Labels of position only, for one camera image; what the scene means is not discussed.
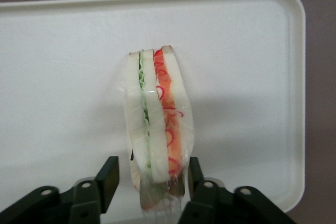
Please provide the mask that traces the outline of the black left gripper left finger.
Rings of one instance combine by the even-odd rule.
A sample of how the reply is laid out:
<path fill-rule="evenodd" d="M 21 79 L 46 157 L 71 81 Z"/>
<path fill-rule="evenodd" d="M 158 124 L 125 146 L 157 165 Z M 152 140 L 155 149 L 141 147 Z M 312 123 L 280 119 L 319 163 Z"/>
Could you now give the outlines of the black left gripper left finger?
<path fill-rule="evenodd" d="M 54 186 L 31 191 L 1 212 L 1 223 L 100 223 L 119 181 L 119 158 L 110 156 L 94 178 L 63 193 Z"/>

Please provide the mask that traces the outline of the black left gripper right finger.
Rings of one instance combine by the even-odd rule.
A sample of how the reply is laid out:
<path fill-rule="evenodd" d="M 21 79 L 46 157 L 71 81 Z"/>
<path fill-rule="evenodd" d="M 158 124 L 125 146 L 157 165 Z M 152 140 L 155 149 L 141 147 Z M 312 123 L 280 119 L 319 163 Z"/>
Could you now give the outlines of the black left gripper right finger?
<path fill-rule="evenodd" d="M 292 223 L 292 219 L 258 189 L 238 187 L 233 193 L 205 179 L 197 157 L 188 167 L 191 200 L 179 223 Z"/>

